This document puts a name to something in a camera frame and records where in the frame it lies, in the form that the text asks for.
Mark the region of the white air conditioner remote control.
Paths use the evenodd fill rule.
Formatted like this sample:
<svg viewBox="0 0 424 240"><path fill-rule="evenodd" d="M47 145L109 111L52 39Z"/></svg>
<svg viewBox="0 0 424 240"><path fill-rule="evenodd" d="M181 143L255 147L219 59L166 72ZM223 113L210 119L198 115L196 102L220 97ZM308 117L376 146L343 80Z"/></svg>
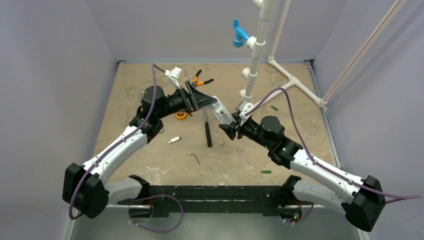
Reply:
<svg viewBox="0 0 424 240"><path fill-rule="evenodd" d="M213 98L216 100L216 102L211 104L207 108L218 119L220 124L230 125L231 123L235 123L235 118L232 116L229 110L222 104L218 97L213 96Z"/></svg>

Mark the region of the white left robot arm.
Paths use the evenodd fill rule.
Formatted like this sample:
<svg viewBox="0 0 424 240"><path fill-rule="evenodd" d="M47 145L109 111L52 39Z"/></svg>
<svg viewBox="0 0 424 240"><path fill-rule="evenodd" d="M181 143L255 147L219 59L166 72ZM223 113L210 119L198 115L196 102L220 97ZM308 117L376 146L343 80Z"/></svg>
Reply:
<svg viewBox="0 0 424 240"><path fill-rule="evenodd" d="M148 183L141 177L131 175L115 182L109 179L129 157L158 135L164 127L163 118L178 111L191 114L218 103L217 98L196 90L188 81L185 85L186 88L177 88L170 95L164 94L157 84L147 87L141 106L123 133L90 160L66 168L62 199L69 204L70 219L78 218L74 210L93 219L110 204L132 200L142 205L148 201Z"/></svg>

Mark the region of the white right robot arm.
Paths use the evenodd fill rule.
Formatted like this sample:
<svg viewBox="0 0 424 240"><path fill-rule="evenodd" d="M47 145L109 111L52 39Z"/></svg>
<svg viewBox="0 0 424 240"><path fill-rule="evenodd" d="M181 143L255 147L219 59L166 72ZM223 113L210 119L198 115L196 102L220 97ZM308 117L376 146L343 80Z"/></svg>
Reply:
<svg viewBox="0 0 424 240"><path fill-rule="evenodd" d="M338 169L308 154L304 146L285 136L285 127L276 116L265 116L260 123L248 118L245 123L233 114L220 121L219 128L234 140L247 137L268 150L268 157L278 166L302 173L322 184L321 199L313 203L340 209L349 223L371 232L386 206L380 181Z"/></svg>

